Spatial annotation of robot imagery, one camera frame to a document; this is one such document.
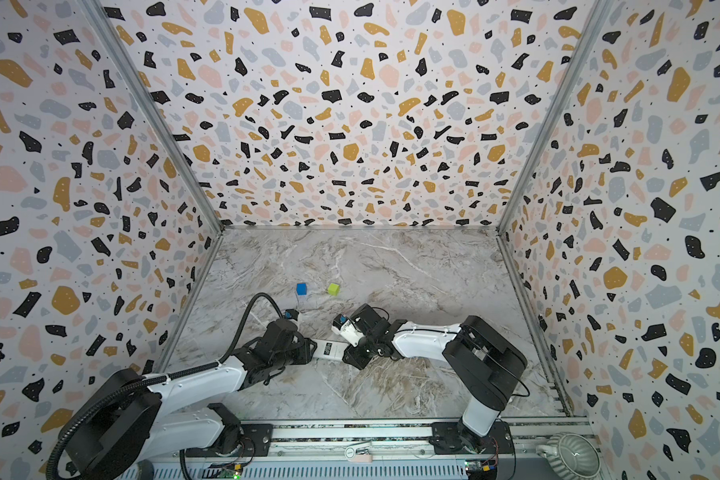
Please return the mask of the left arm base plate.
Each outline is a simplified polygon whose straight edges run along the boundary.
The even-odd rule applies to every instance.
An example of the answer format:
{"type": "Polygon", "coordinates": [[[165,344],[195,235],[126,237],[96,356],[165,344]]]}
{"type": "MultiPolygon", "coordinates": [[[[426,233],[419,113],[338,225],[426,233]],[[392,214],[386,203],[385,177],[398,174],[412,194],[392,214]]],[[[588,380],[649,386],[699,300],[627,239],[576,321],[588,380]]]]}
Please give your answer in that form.
{"type": "Polygon", "coordinates": [[[235,429],[225,427],[220,437],[209,447],[186,450],[187,458],[211,458],[216,461],[232,461],[266,457],[269,453],[273,424],[246,423],[235,429]]]}

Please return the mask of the white red remote control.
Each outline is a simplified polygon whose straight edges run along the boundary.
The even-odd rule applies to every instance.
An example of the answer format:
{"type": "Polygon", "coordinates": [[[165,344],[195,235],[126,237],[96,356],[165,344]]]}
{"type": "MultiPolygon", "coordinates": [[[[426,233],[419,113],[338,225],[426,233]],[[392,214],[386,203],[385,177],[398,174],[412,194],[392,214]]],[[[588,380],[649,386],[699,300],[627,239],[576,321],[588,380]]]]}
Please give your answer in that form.
{"type": "Polygon", "coordinates": [[[343,356],[348,343],[328,340],[316,340],[316,349],[313,354],[314,359],[343,361],[343,356]]]}

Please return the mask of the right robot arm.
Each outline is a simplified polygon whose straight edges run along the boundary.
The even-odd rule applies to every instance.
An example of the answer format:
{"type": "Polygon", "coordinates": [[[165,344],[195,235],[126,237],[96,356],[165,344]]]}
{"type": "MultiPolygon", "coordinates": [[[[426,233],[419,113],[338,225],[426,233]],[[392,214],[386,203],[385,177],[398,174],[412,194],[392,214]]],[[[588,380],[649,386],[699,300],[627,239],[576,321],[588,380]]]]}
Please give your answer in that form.
{"type": "Polygon", "coordinates": [[[348,342],[342,361],[359,370],[375,357],[426,358],[451,367],[470,399],[459,421],[432,425],[429,443],[438,455],[482,453],[528,365],[518,348],[474,315],[455,325],[420,325],[391,322],[364,304],[350,315],[336,316],[332,331],[348,342]]]}

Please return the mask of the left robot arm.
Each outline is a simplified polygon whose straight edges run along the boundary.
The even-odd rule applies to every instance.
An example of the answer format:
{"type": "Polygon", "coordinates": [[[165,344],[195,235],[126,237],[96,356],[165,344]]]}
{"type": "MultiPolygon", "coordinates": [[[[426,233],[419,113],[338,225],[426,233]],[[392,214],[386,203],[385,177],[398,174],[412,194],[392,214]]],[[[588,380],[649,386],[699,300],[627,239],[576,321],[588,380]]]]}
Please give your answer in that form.
{"type": "Polygon", "coordinates": [[[215,397],[267,384],[288,366],[308,364],[317,349],[293,321],[278,318],[210,363],[164,374],[120,370],[62,427],[45,476],[59,478],[64,456],[80,479],[114,479],[141,460],[210,447],[238,426],[215,397]]]}

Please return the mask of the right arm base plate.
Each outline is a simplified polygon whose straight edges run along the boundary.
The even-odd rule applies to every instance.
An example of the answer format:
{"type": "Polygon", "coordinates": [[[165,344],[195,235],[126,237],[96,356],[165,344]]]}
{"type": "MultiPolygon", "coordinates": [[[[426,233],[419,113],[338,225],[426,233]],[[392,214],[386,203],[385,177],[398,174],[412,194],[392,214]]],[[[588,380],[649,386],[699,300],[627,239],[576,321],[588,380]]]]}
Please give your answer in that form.
{"type": "Polygon", "coordinates": [[[494,455],[514,451],[509,425],[502,420],[495,422],[489,432],[478,436],[459,422],[435,422],[428,442],[436,455],[494,455]]]}

